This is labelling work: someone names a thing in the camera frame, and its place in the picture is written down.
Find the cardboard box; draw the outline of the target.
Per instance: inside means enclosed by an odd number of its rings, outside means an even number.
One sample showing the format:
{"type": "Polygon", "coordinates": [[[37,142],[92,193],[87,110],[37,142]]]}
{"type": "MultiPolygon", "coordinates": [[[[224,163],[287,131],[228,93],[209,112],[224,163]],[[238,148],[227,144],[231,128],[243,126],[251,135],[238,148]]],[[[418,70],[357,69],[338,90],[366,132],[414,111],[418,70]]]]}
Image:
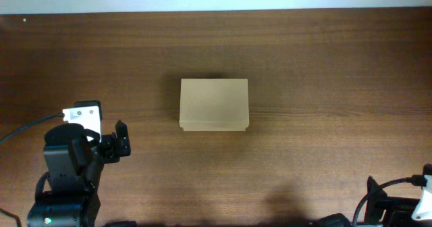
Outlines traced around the cardboard box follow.
{"type": "Polygon", "coordinates": [[[179,125],[185,132],[244,132],[250,124],[246,78],[183,78],[179,125]]]}

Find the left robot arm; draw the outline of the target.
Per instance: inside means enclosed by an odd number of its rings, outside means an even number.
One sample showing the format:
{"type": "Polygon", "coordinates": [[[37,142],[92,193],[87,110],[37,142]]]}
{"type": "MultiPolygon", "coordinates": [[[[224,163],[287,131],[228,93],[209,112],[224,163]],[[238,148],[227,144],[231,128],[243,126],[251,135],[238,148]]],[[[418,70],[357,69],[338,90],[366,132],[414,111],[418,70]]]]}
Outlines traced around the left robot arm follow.
{"type": "Polygon", "coordinates": [[[128,127],[122,121],[103,136],[76,123],[48,131],[43,150],[48,171],[36,184],[27,225],[94,226],[103,168],[130,154],[128,127]]]}

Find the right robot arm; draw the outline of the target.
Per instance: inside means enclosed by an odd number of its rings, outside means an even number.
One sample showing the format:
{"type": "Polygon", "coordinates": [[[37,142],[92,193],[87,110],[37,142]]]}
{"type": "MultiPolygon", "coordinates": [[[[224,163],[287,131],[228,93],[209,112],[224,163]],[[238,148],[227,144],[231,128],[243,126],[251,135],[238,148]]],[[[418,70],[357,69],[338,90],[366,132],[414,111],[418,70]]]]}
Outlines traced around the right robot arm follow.
{"type": "Polygon", "coordinates": [[[431,225],[431,176],[412,175],[407,178],[391,180],[383,184],[369,177],[367,194],[357,205],[353,219],[349,220],[343,214],[337,213],[311,222],[310,226],[318,227],[355,227],[355,226],[385,226],[385,227],[422,227],[431,225]],[[419,199],[390,197],[384,191],[389,186],[408,183],[421,188],[419,199]]]}

